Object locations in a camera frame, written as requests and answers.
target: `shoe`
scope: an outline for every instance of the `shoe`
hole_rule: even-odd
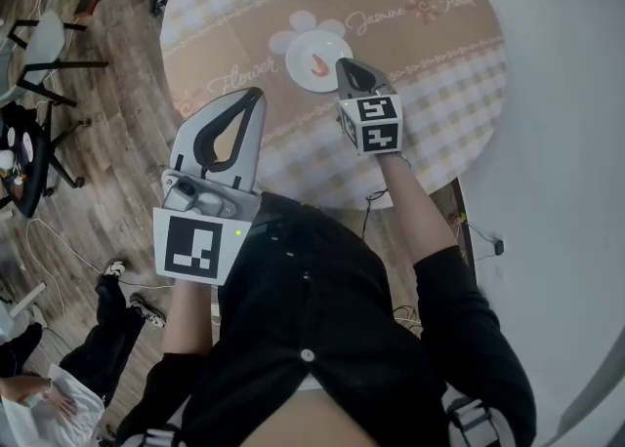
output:
[[[130,306],[138,309],[146,322],[156,326],[165,327],[165,315],[159,310],[147,304],[147,301],[139,293],[130,296]]]
[[[41,312],[41,308],[37,305],[31,305],[28,309],[30,315],[30,322],[40,324],[43,329],[48,329],[48,322]]]
[[[109,277],[121,277],[126,272],[126,266],[121,260],[111,260],[104,269],[103,275]]]

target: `black sleeve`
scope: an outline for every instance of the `black sleeve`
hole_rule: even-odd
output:
[[[508,420],[517,445],[536,435],[536,406],[521,363],[457,246],[414,266],[421,339],[444,379]]]
[[[147,375],[141,402],[117,429],[116,445],[122,445],[131,436],[145,433],[151,427],[163,427],[197,385],[206,358],[165,353]]]

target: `button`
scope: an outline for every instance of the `button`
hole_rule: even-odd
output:
[[[302,360],[304,360],[305,362],[313,362],[314,360],[314,353],[307,348],[303,349],[300,355],[302,355]]]

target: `round table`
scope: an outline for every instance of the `round table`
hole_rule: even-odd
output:
[[[289,42],[315,28],[341,35],[358,60],[387,73],[401,96],[402,152],[426,190],[457,178],[483,150],[506,71],[488,0],[169,0],[160,41],[182,116],[241,88],[267,96],[257,189],[364,208],[385,187],[374,158],[358,156],[342,134],[337,92],[308,92],[286,72]],[[392,205],[388,195],[374,204]]]

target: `white shirt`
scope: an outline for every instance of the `white shirt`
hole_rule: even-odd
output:
[[[85,447],[89,444],[94,430],[103,413],[104,404],[92,391],[82,385],[73,376],[56,365],[50,366],[48,378],[70,397],[77,409],[71,420],[65,419],[55,406],[40,394],[31,397],[23,405],[3,400],[2,405],[15,444],[11,439],[6,447]]]

